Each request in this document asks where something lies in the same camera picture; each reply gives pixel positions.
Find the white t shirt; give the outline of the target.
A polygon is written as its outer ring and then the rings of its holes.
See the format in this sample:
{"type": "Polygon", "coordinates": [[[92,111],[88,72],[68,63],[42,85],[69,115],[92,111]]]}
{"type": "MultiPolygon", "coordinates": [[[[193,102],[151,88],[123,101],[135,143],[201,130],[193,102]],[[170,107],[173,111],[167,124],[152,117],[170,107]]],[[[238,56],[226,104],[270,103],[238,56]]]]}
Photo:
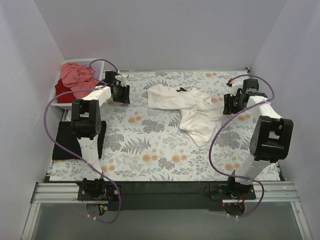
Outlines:
{"type": "Polygon", "coordinates": [[[158,110],[179,110],[179,129],[188,133],[198,147],[209,144],[223,122],[223,107],[212,97],[192,88],[169,88],[162,84],[147,90],[147,106],[158,110]]]}

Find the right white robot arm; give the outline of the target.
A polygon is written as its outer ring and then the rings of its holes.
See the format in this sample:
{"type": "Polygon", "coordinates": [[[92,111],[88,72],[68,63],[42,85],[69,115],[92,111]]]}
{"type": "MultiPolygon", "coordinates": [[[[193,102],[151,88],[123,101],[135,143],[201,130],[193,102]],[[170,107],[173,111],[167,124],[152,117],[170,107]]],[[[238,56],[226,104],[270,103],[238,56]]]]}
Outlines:
{"type": "Polygon", "coordinates": [[[227,195],[237,199],[245,192],[244,187],[251,185],[265,168],[287,157],[294,123],[276,113],[267,102],[267,95],[260,92],[257,79],[248,78],[243,82],[231,79],[227,85],[231,91],[224,95],[223,114],[236,114],[252,107],[251,113],[256,119],[249,155],[227,180],[227,195]]]}

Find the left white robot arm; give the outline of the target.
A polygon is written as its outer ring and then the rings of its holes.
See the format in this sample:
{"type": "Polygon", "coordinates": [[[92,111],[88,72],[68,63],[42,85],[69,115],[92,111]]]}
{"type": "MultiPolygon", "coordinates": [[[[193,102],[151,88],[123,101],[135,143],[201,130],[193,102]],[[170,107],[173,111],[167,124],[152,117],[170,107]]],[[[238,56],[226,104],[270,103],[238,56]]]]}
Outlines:
{"type": "Polygon", "coordinates": [[[71,129],[75,133],[81,150],[81,157],[86,161],[83,178],[100,179],[102,172],[99,163],[98,138],[102,132],[100,107],[108,100],[130,103],[130,86],[127,73],[105,72],[106,85],[97,86],[87,96],[72,102],[71,129]]]}

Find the white plastic laundry basket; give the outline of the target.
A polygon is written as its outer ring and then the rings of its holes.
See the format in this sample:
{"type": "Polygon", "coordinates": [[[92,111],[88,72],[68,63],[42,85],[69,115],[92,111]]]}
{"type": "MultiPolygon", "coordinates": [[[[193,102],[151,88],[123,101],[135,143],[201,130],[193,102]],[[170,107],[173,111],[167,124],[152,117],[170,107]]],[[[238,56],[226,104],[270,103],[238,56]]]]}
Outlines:
{"type": "MultiPolygon", "coordinates": [[[[67,60],[63,61],[60,66],[62,66],[63,64],[66,64],[66,63],[75,63],[77,65],[88,67],[93,60],[95,60],[95,59],[94,58],[67,59],[67,60]]],[[[91,64],[91,67],[96,72],[95,76],[99,77],[99,80],[103,80],[104,79],[104,74],[103,74],[104,65],[105,65],[105,63],[103,61],[96,61],[96,62],[91,64]]],[[[54,98],[56,96],[55,85],[60,80],[60,77],[61,77],[61,69],[58,70],[56,78],[55,78],[55,81],[54,81],[54,83],[52,85],[53,88],[52,88],[51,93],[50,93],[50,99],[52,99],[52,98],[54,98]]],[[[72,109],[72,104],[71,103],[58,103],[57,100],[54,100],[51,103],[51,105],[55,106],[55,107],[60,107],[63,110],[71,110],[72,109]]]]}

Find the pink t shirt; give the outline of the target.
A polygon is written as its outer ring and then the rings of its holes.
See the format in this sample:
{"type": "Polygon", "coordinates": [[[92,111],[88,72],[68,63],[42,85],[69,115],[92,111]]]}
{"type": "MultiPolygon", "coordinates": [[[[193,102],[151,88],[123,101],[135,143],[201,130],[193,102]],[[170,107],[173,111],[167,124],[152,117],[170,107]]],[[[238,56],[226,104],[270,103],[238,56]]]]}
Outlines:
{"type": "Polygon", "coordinates": [[[96,78],[99,75],[91,67],[78,65],[74,62],[64,63],[60,70],[60,86],[56,86],[56,94],[79,91],[85,89],[94,89],[99,83],[96,78]]]}

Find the floral patterned table mat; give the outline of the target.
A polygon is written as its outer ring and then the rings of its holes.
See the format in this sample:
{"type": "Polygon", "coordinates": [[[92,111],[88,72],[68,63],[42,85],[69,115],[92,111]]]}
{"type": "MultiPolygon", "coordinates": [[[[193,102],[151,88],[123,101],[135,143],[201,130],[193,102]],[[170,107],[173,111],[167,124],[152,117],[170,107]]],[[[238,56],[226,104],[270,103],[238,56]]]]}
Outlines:
{"type": "Polygon", "coordinates": [[[223,106],[227,81],[243,71],[130,72],[130,104],[108,100],[100,110],[106,122],[100,165],[114,181],[224,181],[246,160],[256,120],[250,112],[234,119],[214,146],[198,147],[179,129],[178,110],[148,108],[155,85],[196,88],[223,106]]]}

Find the folded black t shirt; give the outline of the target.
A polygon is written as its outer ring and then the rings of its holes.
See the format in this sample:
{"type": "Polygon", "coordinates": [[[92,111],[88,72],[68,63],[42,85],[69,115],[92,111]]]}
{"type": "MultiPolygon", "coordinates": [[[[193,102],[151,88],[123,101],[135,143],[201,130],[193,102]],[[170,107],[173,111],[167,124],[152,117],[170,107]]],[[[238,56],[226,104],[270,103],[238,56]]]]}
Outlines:
{"type": "MultiPolygon", "coordinates": [[[[105,121],[101,122],[101,131],[97,138],[97,150],[98,158],[101,159],[103,152],[103,143],[106,134],[107,124],[105,121]]],[[[60,121],[58,125],[57,136],[55,139],[60,145],[67,148],[68,150],[82,156],[80,145],[77,141],[76,135],[72,132],[71,123],[68,121],[60,121]]],[[[71,160],[76,159],[71,153],[61,149],[56,144],[53,148],[52,160],[71,160]]]]}

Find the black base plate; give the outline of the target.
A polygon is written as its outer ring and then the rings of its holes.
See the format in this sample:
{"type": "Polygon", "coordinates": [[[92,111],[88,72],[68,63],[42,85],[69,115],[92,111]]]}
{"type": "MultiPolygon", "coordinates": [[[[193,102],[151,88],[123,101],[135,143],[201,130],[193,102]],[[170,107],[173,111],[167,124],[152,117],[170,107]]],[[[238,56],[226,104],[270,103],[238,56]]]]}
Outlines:
{"type": "Polygon", "coordinates": [[[225,181],[118,181],[102,179],[76,182],[77,200],[105,204],[110,211],[209,210],[223,211],[223,201],[254,200],[252,186],[246,190],[227,187],[225,181]]]}

